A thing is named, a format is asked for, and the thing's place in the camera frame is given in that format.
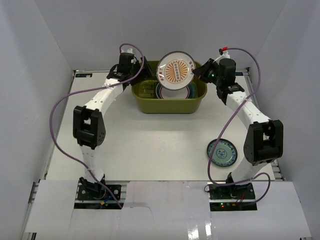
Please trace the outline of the teal scalloped plate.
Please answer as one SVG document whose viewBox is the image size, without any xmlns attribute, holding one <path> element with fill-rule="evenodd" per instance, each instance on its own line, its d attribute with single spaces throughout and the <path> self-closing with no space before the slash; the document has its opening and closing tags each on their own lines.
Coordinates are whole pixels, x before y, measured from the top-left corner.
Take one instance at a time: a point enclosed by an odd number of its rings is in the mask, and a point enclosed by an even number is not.
<svg viewBox="0 0 320 240">
<path fill-rule="evenodd" d="M 190 95 L 189 98 L 190 99 L 194 99 L 197 96 L 197 88 L 196 85 L 194 83 L 191 83 L 189 85 L 189 90 L 190 90 Z"/>
</svg>

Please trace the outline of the white plate teal rim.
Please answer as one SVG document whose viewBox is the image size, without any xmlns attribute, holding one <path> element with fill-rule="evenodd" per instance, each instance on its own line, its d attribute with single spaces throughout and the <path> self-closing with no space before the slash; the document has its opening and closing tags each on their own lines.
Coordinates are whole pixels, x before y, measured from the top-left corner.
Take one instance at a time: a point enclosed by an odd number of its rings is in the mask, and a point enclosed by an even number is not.
<svg viewBox="0 0 320 240">
<path fill-rule="evenodd" d="M 190 89 L 188 85 L 179 90 L 169 90 L 158 83 L 155 87 L 155 94 L 158 99 L 189 99 Z"/>
</svg>

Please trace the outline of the orange sunburst plate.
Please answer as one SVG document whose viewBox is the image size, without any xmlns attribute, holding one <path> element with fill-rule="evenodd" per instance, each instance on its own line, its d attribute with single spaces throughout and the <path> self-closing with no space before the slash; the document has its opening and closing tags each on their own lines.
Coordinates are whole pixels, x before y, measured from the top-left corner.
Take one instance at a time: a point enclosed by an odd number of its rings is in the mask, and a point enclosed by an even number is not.
<svg viewBox="0 0 320 240">
<path fill-rule="evenodd" d="M 194 59 L 184 51 L 166 54 L 157 64 L 156 77 L 168 90 L 177 91 L 187 87 L 194 78 Z"/>
</svg>

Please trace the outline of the small blue white plate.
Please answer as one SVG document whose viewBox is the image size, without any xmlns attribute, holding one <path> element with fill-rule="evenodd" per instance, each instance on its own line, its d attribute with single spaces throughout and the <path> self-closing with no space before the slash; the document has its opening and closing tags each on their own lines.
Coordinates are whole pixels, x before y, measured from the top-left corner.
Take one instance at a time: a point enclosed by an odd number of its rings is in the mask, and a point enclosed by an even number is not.
<svg viewBox="0 0 320 240">
<path fill-rule="evenodd" d="M 211 162 L 222 168 L 232 166 L 238 159 L 236 146 L 227 139 L 221 138 L 212 155 Z"/>
</svg>

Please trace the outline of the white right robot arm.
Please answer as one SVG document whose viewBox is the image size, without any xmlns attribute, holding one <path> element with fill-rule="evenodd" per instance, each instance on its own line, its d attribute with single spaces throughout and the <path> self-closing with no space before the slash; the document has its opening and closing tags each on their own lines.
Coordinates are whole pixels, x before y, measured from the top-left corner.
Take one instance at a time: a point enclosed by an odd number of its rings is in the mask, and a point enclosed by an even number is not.
<svg viewBox="0 0 320 240">
<path fill-rule="evenodd" d="M 238 117 L 247 134 L 243 145 L 244 158 L 230 172 L 225 183 L 213 182 L 214 186 L 226 188 L 226 195 L 236 200 L 244 193 L 242 185 L 261 176 L 261 169 L 283 155 L 284 125 L 264 115 L 236 82 L 236 62 L 224 58 L 215 62 L 209 59 L 201 67 L 192 70 L 195 77 L 204 83 L 216 86 L 219 99 Z"/>
</svg>

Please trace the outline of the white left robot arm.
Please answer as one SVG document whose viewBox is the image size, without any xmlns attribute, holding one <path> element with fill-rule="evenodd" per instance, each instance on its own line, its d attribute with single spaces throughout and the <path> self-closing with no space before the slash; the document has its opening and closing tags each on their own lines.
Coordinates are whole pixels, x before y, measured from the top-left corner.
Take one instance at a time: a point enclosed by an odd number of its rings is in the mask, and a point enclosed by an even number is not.
<svg viewBox="0 0 320 240">
<path fill-rule="evenodd" d="M 80 146 L 85 164 L 84 177 L 79 182 L 94 199 L 99 200 L 107 195 L 105 174 L 96 158 L 99 146 L 106 138 L 104 115 L 117 96 L 128 85 L 135 85 L 153 75 L 152 69 L 143 56 L 137 60 L 133 53 L 122 52 L 118 64 L 114 65 L 103 84 L 103 88 L 83 106 L 73 110 L 73 137 Z"/>
</svg>

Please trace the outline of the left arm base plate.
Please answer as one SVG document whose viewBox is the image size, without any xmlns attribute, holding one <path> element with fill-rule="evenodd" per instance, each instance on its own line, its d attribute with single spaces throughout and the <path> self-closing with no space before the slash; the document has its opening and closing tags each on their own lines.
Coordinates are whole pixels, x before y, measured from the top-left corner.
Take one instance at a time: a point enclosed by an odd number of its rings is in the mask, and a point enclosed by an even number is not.
<svg viewBox="0 0 320 240">
<path fill-rule="evenodd" d="M 123 184 L 107 184 L 106 186 L 111 190 L 121 207 L 119 207 L 111 194 L 101 186 L 98 187 L 98 192 L 96 192 L 89 190 L 79 182 L 74 201 L 74 209 L 120 210 L 124 206 L 126 186 Z"/>
</svg>

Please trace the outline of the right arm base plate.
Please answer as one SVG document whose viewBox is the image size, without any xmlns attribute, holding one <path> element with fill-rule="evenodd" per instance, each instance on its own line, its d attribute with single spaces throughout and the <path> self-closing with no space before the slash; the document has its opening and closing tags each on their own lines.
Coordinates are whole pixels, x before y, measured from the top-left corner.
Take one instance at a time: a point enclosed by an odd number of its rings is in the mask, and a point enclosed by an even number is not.
<svg viewBox="0 0 320 240">
<path fill-rule="evenodd" d="M 245 185 L 215 186 L 207 184 L 211 212 L 257 211 L 256 195 L 251 183 Z"/>
</svg>

